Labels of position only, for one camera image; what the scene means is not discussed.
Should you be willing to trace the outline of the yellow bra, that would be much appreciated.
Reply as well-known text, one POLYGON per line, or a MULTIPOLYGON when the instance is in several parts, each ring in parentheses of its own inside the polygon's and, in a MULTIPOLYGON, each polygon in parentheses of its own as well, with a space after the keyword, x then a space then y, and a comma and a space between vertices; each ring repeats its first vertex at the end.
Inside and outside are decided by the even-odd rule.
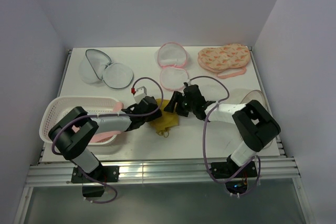
POLYGON ((162 106, 160 107, 162 116, 149 123, 150 126, 155 129, 156 134, 164 138, 169 136, 172 127, 179 125, 179 116, 176 112, 170 113, 164 111, 168 103, 169 100, 163 100, 162 106))

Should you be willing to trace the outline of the grey trimmed mesh laundry bag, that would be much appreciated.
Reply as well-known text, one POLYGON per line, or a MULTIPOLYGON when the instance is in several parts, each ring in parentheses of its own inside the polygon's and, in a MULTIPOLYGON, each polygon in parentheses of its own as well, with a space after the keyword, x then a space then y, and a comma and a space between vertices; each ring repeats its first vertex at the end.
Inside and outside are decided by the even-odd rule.
POLYGON ((112 89, 124 89, 133 81, 134 74, 130 67, 115 62, 105 52, 87 49, 79 65, 79 75, 86 84, 103 82, 112 89))

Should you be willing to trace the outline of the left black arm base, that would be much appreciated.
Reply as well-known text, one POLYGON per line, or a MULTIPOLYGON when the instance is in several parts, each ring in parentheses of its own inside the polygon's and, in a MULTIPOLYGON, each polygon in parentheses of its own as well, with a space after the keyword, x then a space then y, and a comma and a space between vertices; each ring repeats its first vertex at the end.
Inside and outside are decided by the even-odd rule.
POLYGON ((85 173, 82 168, 75 167, 72 171, 71 183, 82 184, 82 195, 85 200, 102 204, 111 202, 117 198, 117 190, 108 185, 116 183, 119 180, 119 166, 102 166, 99 165, 94 171, 85 173), (104 193, 113 192, 114 195, 110 200, 98 201, 104 193))

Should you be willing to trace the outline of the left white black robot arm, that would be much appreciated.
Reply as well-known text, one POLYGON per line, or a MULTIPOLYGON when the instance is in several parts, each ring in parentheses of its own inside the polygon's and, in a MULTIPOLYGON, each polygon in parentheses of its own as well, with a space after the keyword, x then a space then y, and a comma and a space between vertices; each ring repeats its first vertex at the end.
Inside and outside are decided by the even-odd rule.
POLYGON ((88 144, 96 135, 99 126, 104 121, 107 122, 105 133, 133 131, 144 123, 160 118, 160 106, 150 96, 145 96, 139 103, 121 111, 99 116, 90 115, 83 107, 77 106, 49 130, 48 137, 53 143, 52 152, 77 165, 76 173, 82 173, 89 181, 102 181, 107 173, 88 149, 88 144))

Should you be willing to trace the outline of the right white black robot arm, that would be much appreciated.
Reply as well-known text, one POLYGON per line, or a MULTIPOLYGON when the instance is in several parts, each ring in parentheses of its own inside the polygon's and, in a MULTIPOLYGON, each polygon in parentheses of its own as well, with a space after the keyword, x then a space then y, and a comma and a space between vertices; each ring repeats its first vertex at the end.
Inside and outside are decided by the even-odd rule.
POLYGON ((206 100, 196 84, 186 83, 182 92, 174 91, 164 111, 184 117, 193 113, 205 125, 209 122, 235 125, 242 142, 227 159, 228 173, 234 177, 240 176, 245 171, 245 164, 281 131, 279 124, 259 101, 227 104, 206 100))

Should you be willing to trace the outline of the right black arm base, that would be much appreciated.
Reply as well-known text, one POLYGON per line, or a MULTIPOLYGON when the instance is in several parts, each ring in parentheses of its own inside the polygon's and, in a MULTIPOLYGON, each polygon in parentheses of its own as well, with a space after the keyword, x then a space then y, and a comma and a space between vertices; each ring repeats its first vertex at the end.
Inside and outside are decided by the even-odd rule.
POLYGON ((229 156, 225 162, 212 162, 209 174, 215 182, 224 184, 231 196, 239 197, 255 188, 259 183, 261 161, 259 157, 257 159, 258 165, 253 157, 239 167, 229 156))

